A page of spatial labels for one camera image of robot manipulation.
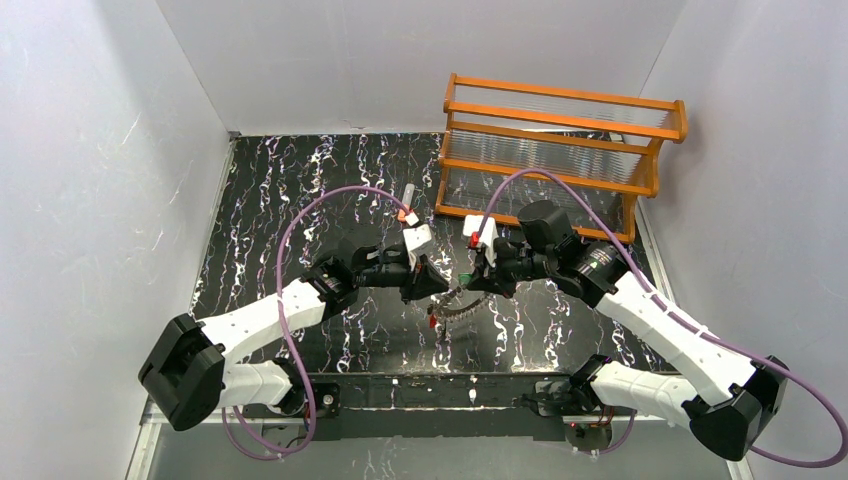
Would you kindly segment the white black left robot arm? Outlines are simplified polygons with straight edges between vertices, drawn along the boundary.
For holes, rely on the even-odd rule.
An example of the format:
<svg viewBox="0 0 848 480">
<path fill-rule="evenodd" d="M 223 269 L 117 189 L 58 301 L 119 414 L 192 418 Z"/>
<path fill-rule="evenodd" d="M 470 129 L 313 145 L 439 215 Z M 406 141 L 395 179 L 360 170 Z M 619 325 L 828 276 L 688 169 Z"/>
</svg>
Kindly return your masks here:
<svg viewBox="0 0 848 480">
<path fill-rule="evenodd" d="M 409 303 L 447 292 L 449 281 L 425 254 L 409 253 L 402 244 L 356 248 L 343 240 L 280 294 L 200 320 L 187 313 L 173 317 L 138 380 L 176 431 L 189 430 L 223 408 L 298 408 L 313 390 L 293 359 L 247 364 L 245 358 L 286 333 L 341 314 L 362 287 L 395 288 Z"/>
</svg>

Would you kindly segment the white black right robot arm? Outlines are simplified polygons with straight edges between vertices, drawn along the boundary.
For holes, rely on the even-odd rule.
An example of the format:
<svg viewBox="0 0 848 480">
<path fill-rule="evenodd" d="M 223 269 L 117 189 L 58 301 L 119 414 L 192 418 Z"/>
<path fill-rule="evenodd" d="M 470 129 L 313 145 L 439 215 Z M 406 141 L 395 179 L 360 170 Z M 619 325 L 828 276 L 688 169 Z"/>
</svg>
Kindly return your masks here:
<svg viewBox="0 0 848 480">
<path fill-rule="evenodd" d="M 741 460 L 775 416 L 786 378 L 709 342 L 697 322 L 675 321 L 671 302 L 628 268 L 616 246 L 582 240 L 564 208 L 536 201 L 520 210 L 518 220 L 521 242 L 499 236 L 491 218 L 465 217 L 463 235 L 476 253 L 468 289 L 510 298 L 520 282 L 550 280 L 626 327 L 677 371 L 663 376 L 593 355 L 562 386 L 523 401 L 539 415 L 557 408 L 636 410 L 687 427 L 725 460 Z"/>
</svg>

